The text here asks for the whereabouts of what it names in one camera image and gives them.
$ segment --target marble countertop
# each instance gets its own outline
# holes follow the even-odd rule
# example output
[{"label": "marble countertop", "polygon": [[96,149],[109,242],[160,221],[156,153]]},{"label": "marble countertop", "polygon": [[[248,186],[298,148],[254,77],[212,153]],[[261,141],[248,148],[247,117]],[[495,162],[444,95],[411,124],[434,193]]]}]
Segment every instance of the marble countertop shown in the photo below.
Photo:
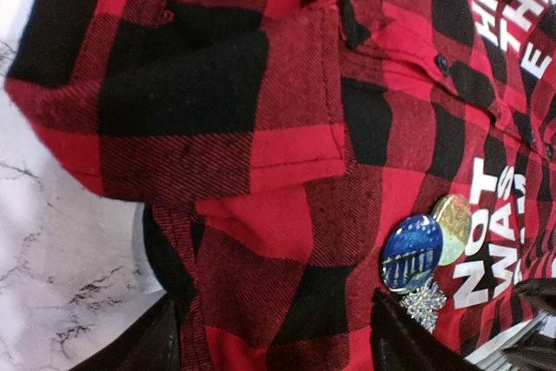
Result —
[{"label": "marble countertop", "polygon": [[[0,85],[32,2],[0,0]],[[1,371],[68,370],[160,298],[135,212],[65,173],[0,89]]]}]

